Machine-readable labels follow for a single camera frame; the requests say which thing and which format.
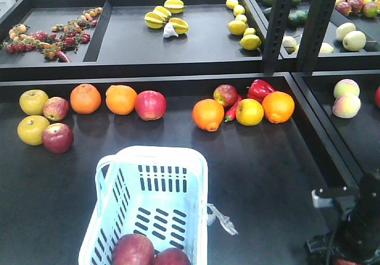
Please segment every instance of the shopping basket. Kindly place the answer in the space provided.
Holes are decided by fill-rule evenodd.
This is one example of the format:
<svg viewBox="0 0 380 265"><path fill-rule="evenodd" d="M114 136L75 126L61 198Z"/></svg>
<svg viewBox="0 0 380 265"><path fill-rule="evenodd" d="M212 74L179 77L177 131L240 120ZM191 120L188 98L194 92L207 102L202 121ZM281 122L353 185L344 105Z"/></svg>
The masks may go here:
<svg viewBox="0 0 380 265"><path fill-rule="evenodd" d="M118 239L131 233L150 238L156 253L178 247L192 265L207 264L207 162L199 152L127 147L99 160L95 182L79 265L111 265Z"/></svg>

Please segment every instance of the lemon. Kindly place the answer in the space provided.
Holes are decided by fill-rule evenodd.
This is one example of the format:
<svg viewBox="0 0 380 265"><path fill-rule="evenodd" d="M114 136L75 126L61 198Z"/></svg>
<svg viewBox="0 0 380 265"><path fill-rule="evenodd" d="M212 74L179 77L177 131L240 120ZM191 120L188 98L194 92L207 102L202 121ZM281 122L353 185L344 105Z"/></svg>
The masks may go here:
<svg viewBox="0 0 380 265"><path fill-rule="evenodd" d="M256 34L256 30L253 27L248 27L245 31L243 36L249 35L249 34Z"/></svg>
<svg viewBox="0 0 380 265"><path fill-rule="evenodd" d="M186 31L189 30L189 24L186 21L181 20L180 18L172 17L171 19L169 19L169 23L172 24L174 30L178 34L184 34Z"/></svg>
<svg viewBox="0 0 380 265"><path fill-rule="evenodd" d="M237 16L238 14L244 14L244 13L245 13L245 9L242 5L235 5L235 7L233 8L234 16Z"/></svg>
<svg viewBox="0 0 380 265"><path fill-rule="evenodd" d="M236 120L246 127L259 124L264 117L264 109L254 99L243 99L236 109Z"/></svg>
<svg viewBox="0 0 380 265"><path fill-rule="evenodd" d="M228 24L228 29L231 34L241 35L246 30L247 25L241 20L233 20Z"/></svg>
<svg viewBox="0 0 380 265"><path fill-rule="evenodd" d="M260 47L261 39L255 34L249 34L240 40L240 45L246 50L255 50Z"/></svg>
<svg viewBox="0 0 380 265"><path fill-rule="evenodd" d="M238 0L226 0L226 6L228 8L230 8L231 10L233 10L233 8L235 6L237 6L239 4L239 1Z"/></svg>
<svg viewBox="0 0 380 265"><path fill-rule="evenodd" d="M241 20L243 21L244 23L247 23L247 17L243 14L238 14L236 17L235 17L235 20Z"/></svg>

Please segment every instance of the black tray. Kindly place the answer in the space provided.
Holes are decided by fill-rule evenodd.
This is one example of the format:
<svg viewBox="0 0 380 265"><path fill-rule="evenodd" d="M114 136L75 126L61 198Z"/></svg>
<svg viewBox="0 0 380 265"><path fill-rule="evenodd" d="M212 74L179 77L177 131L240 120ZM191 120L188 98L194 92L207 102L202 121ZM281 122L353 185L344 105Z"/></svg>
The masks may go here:
<svg viewBox="0 0 380 265"><path fill-rule="evenodd" d="M252 6L256 9L260 20L263 22L264 26L268 28L269 22L262 13L265 7L262 0L250 0ZM292 8L290 12L296 10L306 11L310 6L309 2L311 0L302 0L297 8ZM337 11L333 11L328 23L327 30L324 35L324 42L329 43L334 47L334 53L322 53L319 54L318 60L315 65L315 71L325 71L325 70L361 70L361 69L375 69L380 68L380 63L375 58L380 55L380 43L376 42L373 37L367 33L364 29L359 29L366 34L368 42L366 46L360 52L349 52L343 48L341 42L336 40L336 29L340 24L348 22L345 20L344 16L339 14ZM285 30L285 35L293 36L297 43L300 43L303 34L303 27L297 27L296 29L287 27ZM281 47L280 55L283 60L280 61L280 69L285 70L295 70L296 68L296 54L288 54L285 48Z"/></svg>
<svg viewBox="0 0 380 265"><path fill-rule="evenodd" d="M318 119L342 157L349 163L350 171L357 181L363 173L379 170L380 109L374 99L380 86L379 73L379 70L367 70L294 74ZM362 106L351 119L341 119L332 113L334 86L344 78L353 79L360 87Z"/></svg>
<svg viewBox="0 0 380 265"><path fill-rule="evenodd" d="M18 139L17 125L26 116L18 97L38 88L68 98L82 81L0 83L0 139L6 146L0 151L0 241L5 245L0 249L1 263L76 264L96 202L96 164L131 145L191 147L205 156L208 201L230 216L240 233L230 236L218 223L210 226L208 264L304 262L304 242L329 231L328 219L313 208L311 190L352 181L342 175L344 161L290 74L266 78L296 102L286 123L264 119L255 127L244 127L233 121L206 132L191 118L194 104L210 97L219 84L233 84L245 94L255 78L263 75L88 80L103 95L111 84L128 84L138 92L160 91L167 97L167 112L163 119L142 121L135 112L114 115L104 102L91 115L70 111L64 123L72 126L75 141L64 154Z"/></svg>

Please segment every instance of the fruit cluster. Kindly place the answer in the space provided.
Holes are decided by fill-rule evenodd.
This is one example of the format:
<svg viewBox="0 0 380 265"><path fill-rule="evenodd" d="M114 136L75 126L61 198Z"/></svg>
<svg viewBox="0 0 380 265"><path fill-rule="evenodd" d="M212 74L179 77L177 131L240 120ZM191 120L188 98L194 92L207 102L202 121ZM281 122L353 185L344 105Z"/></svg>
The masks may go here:
<svg viewBox="0 0 380 265"><path fill-rule="evenodd" d="M293 98L276 91L268 82L256 79L249 87L247 98L235 86L219 85L212 99L200 100L192 110L195 124L202 130L217 131L222 120L236 120L245 126L258 125L265 116L271 123L279 124L290 119L295 109Z"/></svg>
<svg viewBox="0 0 380 265"><path fill-rule="evenodd" d="M244 7L239 4L238 0L226 0L226 6L233 10L235 16L235 19L228 24L229 32L243 36L239 43L244 49L258 49L261 45L261 39L256 35L256 30L253 27L248 27Z"/></svg>
<svg viewBox="0 0 380 265"><path fill-rule="evenodd" d="M380 14L380 0L335 0L335 9L344 16L361 14L372 18Z"/></svg>
<svg viewBox="0 0 380 265"><path fill-rule="evenodd" d="M181 18L172 17L185 9L181 0L166 0L164 6L156 6L153 11L146 13L144 20L151 29L160 29L165 25L164 37L184 34L189 30L189 24Z"/></svg>
<svg viewBox="0 0 380 265"><path fill-rule="evenodd" d="M53 33L48 34L39 30L26 35L29 26L17 24L9 30L9 41L3 42L0 47L6 48L9 53L39 50L48 60L59 58L63 62L71 62L65 51L77 50L79 43L88 43L91 39L84 30L97 25L93 17L99 15L103 8L97 7L85 10L81 16L69 20L67 24L56 24L52 27ZM56 32L63 34L57 38Z"/></svg>

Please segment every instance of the pear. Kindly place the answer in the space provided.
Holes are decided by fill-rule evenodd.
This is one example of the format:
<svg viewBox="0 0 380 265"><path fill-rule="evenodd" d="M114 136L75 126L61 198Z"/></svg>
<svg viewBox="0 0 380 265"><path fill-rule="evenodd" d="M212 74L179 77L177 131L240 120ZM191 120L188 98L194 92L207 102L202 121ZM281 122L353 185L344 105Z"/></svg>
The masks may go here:
<svg viewBox="0 0 380 265"><path fill-rule="evenodd" d="M366 35L361 31L355 30L348 32L343 39L343 47L348 51L359 51L366 45Z"/></svg>
<svg viewBox="0 0 380 265"><path fill-rule="evenodd" d="M342 41L347 33L356 30L356 26L353 23L344 23L340 25L336 30L337 40Z"/></svg>

